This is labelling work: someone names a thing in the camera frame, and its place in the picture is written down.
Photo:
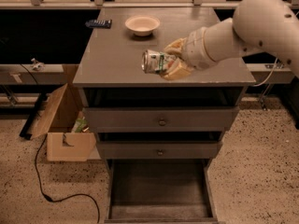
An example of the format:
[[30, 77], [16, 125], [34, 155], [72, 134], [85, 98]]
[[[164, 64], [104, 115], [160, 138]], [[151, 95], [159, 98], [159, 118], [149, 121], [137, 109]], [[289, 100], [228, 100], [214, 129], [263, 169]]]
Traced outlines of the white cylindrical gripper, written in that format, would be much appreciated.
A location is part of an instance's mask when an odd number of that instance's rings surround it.
[[179, 38], [164, 48], [164, 52], [170, 55], [182, 57], [166, 65], [166, 69], [160, 74], [165, 80], [177, 80], [189, 76], [193, 69], [206, 70], [217, 63], [210, 58], [205, 48], [206, 27], [191, 32], [188, 37]]

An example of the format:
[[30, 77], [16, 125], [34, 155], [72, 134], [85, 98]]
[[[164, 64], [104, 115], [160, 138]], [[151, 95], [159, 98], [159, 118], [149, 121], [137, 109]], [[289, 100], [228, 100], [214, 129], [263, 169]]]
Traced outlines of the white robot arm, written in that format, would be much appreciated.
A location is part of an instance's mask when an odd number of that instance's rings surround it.
[[166, 80], [260, 52], [275, 56], [299, 77], [299, 20], [282, 0], [242, 0], [232, 18], [192, 31], [164, 52], [176, 57], [161, 72]]

